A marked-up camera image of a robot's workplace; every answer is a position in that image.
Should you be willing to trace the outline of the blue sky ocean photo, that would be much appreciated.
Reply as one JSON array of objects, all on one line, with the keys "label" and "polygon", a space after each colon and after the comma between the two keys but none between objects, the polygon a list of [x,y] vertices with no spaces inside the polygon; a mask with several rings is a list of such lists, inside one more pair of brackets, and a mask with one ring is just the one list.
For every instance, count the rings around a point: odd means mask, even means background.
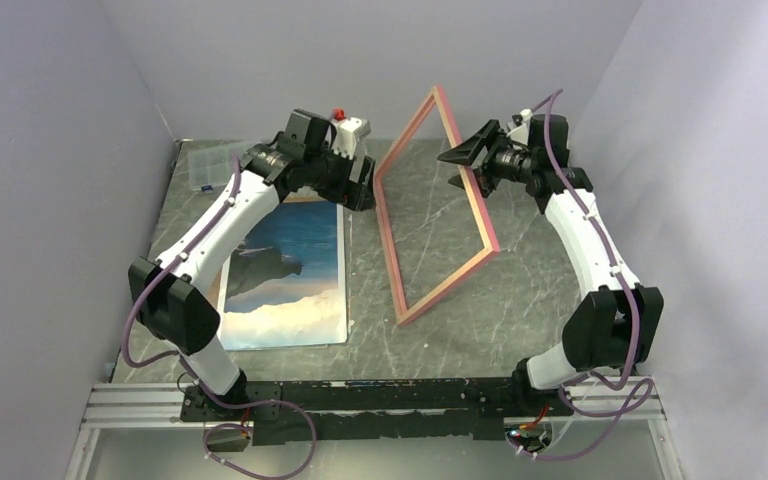
[{"label": "blue sky ocean photo", "polygon": [[279,205],[235,248],[214,287],[218,337],[229,351],[346,342],[342,207],[322,200]]}]

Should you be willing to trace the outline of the pink wooden picture frame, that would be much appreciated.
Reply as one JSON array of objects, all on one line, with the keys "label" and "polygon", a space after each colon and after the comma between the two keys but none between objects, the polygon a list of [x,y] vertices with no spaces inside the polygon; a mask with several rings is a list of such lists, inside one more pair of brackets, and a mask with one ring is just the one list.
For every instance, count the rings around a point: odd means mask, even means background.
[{"label": "pink wooden picture frame", "polygon": [[[432,110],[438,111],[449,143],[453,146],[461,143],[462,137],[445,90],[440,85],[434,85],[431,87],[429,93],[419,105],[400,136],[393,141],[383,159],[377,164],[373,180],[373,189],[376,200],[375,213],[383,247],[385,265],[389,277],[395,320],[398,326],[405,326],[415,321],[428,309],[453,291],[455,287],[463,283],[476,271],[486,265],[489,260],[500,253],[500,245],[484,198],[481,196],[481,193],[478,193],[477,191],[464,191],[468,199],[473,219],[476,222],[483,248],[458,267],[453,273],[447,276],[440,284],[435,286],[414,305],[410,306],[408,304],[405,296],[404,282],[401,276],[396,242],[392,233],[383,180],[385,175],[388,174],[394,166],[397,156],[402,153],[402,150],[405,148],[408,141],[417,133],[419,127],[427,119]],[[468,175],[472,173],[470,169],[460,166],[458,171],[459,174],[464,176],[466,181],[470,180],[468,177]]]}]

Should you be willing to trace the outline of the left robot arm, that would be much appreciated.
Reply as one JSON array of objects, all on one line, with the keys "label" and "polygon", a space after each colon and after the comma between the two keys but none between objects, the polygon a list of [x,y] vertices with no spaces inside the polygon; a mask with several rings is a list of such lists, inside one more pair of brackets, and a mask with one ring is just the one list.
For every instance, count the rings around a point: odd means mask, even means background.
[{"label": "left robot arm", "polygon": [[353,211],[373,208],[375,162],[364,150],[370,132],[366,119],[294,109],[272,140],[231,154],[228,184],[206,212],[175,245],[129,267],[124,362],[142,368],[176,357],[217,417],[238,417],[247,378],[218,336],[220,315],[207,299],[214,278],[244,237],[302,188]]}]

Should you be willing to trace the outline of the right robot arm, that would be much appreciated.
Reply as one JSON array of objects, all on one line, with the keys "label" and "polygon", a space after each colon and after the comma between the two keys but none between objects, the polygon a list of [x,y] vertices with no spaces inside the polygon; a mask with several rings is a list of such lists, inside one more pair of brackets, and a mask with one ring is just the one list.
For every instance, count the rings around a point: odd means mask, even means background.
[{"label": "right robot arm", "polygon": [[483,197],[501,181],[522,184],[558,234],[578,282],[580,303],[560,340],[521,363],[527,377],[510,388],[524,415],[537,413],[548,390],[600,369],[619,371],[624,384],[647,359],[663,311],[656,287],[646,287],[619,253],[602,219],[586,172],[569,164],[569,124],[557,114],[524,110],[508,126],[488,121],[475,134],[439,154],[467,168]]}]

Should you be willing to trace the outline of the clear plastic organizer box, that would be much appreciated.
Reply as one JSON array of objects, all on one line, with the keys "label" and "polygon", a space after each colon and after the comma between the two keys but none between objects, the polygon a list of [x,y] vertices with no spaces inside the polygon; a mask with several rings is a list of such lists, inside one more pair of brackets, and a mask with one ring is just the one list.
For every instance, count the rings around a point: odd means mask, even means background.
[{"label": "clear plastic organizer box", "polygon": [[257,140],[219,141],[193,146],[186,154],[190,189],[205,193],[224,187],[233,175],[233,158],[242,158],[257,143]]}]

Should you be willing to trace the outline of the brown backing board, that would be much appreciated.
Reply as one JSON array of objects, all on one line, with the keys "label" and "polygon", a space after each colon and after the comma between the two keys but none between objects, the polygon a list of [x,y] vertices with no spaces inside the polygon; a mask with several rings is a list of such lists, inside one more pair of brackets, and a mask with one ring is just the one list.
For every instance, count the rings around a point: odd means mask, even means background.
[{"label": "brown backing board", "polygon": [[221,271],[219,310],[247,314],[337,289],[340,213],[310,191],[290,195],[233,250]]}]

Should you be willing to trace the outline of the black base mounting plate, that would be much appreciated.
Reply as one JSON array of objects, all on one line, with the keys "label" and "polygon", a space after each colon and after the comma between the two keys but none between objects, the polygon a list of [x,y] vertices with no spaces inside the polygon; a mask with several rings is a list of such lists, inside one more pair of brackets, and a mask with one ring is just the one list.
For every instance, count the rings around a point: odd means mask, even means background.
[{"label": "black base mounting plate", "polygon": [[514,377],[350,381],[251,381],[248,411],[218,406],[197,386],[184,391],[185,423],[251,422],[256,446],[320,441],[468,436],[500,440],[537,417],[569,417],[556,391]]}]

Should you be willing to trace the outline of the aluminium extrusion rail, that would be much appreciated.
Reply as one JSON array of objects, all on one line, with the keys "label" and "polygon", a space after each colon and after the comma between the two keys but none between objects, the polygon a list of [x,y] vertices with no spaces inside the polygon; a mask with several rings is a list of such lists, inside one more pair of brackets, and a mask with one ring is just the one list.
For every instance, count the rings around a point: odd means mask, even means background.
[{"label": "aluminium extrusion rail", "polygon": [[620,391],[585,381],[569,417],[520,424],[500,440],[468,436],[256,446],[250,421],[185,423],[189,384],[92,389],[71,479],[680,479],[660,398],[648,379]]}]

